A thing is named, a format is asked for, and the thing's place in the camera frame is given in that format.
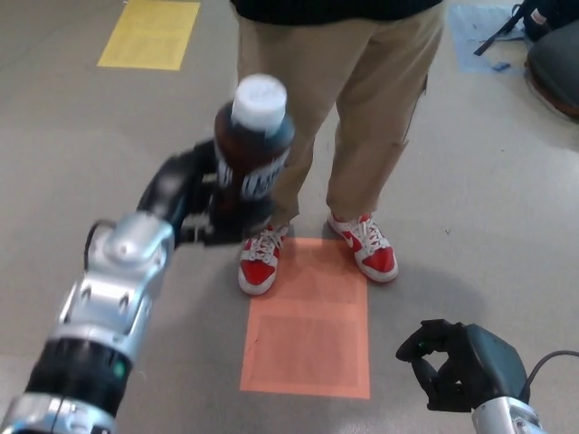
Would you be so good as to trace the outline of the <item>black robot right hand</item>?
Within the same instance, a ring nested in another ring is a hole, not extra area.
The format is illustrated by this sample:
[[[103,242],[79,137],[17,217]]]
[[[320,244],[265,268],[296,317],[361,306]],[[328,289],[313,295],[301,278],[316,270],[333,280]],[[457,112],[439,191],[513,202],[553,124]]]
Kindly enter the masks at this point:
[[[496,398],[530,400],[515,347],[479,325],[423,320],[396,358],[412,365],[428,410],[470,412]]]

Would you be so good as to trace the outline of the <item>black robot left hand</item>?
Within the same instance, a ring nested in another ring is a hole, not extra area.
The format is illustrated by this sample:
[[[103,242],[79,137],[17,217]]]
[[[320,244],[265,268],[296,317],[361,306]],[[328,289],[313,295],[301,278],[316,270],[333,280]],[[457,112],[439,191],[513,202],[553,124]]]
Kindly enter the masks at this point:
[[[272,200],[243,199],[240,190],[209,181],[217,168],[212,139],[170,156],[149,182],[137,209],[168,222],[176,245],[229,245],[251,237],[268,225]]]

